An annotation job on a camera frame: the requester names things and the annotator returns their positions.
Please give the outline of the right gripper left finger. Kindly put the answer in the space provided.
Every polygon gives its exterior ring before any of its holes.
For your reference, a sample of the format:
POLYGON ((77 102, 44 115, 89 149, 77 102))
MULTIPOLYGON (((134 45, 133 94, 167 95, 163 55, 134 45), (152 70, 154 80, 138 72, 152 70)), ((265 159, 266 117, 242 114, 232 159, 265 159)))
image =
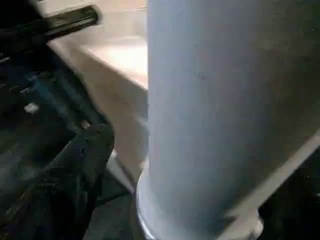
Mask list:
POLYGON ((82 130, 62 149, 17 142, 0 152, 0 237, 80 240, 114 148, 113 128, 82 130))

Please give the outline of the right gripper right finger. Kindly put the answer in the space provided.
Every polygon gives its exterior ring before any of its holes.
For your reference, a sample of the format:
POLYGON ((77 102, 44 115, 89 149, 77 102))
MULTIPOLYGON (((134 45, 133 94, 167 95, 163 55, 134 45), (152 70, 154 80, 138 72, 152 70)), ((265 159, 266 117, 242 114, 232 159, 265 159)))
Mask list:
POLYGON ((259 208, 260 240, 320 238, 320 161, 308 160, 259 208))

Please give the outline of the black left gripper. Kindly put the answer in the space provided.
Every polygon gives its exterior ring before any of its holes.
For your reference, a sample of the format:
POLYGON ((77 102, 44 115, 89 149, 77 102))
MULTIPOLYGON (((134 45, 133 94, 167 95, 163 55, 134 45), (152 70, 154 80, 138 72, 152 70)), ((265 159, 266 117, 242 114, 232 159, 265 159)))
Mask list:
POLYGON ((46 45, 95 26, 95 5, 44 17, 32 0, 0 2, 0 134, 40 130, 77 134, 91 125, 111 128, 79 76, 46 45), (42 57, 8 57, 42 47, 42 57))

